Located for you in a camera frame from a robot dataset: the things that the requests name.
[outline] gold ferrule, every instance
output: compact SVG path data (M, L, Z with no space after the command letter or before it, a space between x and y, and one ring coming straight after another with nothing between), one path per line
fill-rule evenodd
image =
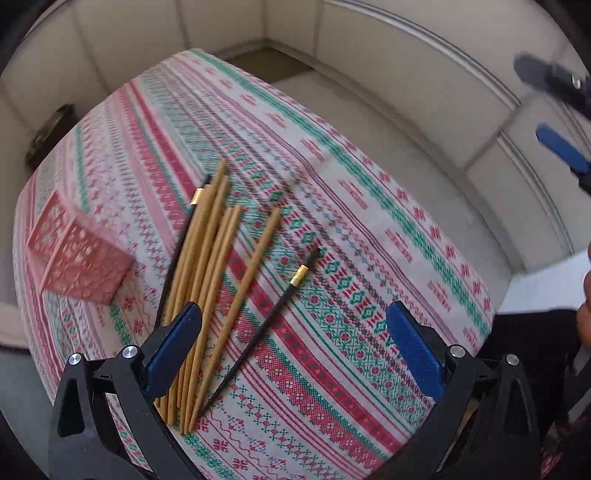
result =
M193 200L191 200L191 205L197 205L197 202L199 201L199 197L201 196L202 193L203 193L203 189L195 190L195 195L193 195Z
M308 267L306 267L305 265L301 265L300 268L297 269L297 272L295 272L295 275L291 279L290 283L294 287L297 287L300 284L300 282L306 277L307 273Z

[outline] human hand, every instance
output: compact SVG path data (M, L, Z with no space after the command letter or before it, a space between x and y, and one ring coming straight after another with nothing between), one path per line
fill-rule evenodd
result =
M587 255L591 259L591 244L587 248ZM577 330L581 342L591 348L591 271L585 275L583 290L585 292L585 303L580 306L577 312Z

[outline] fair isle pattern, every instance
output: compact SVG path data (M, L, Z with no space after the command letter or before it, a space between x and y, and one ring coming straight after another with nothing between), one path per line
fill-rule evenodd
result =
M111 356L148 336L189 199L221 156L228 203L245 209L206 356L269 208L283 216L212 391L310 249L321 246L323 258L196 432L173 434L207 478L361 480L433 406L387 332L387 306L403 300L474 353L492 324L488 292L427 212L339 132L202 51L175 55L110 95L20 195L15 280L43 384L53 399L72 352ZM115 228L134 255L109 306L35 287L25 242L53 189ZM131 458L146 466L118 402L110 406Z

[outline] tablecloth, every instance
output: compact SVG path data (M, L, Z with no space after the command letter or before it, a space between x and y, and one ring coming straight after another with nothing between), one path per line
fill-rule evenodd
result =
M433 406L398 354L385 309L400 299L474 353L492 324L483 282L395 180L312 111L230 64L185 51L95 107L47 157L16 210L14 270L31 353L51 399L68 356L141 344L196 185L229 161L245 206L215 334L272 206L282 221L211 386L238 357L313 246L324 257L194 434L176 439L208 478L361 479ZM40 292L25 242L54 189L110 225L135 258L114 301ZM134 462L146 466L114 398Z

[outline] pink basket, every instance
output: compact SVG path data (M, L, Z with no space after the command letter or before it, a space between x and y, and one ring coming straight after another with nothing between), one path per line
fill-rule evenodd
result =
M39 290L109 304L134 259L117 235L54 192L27 241Z

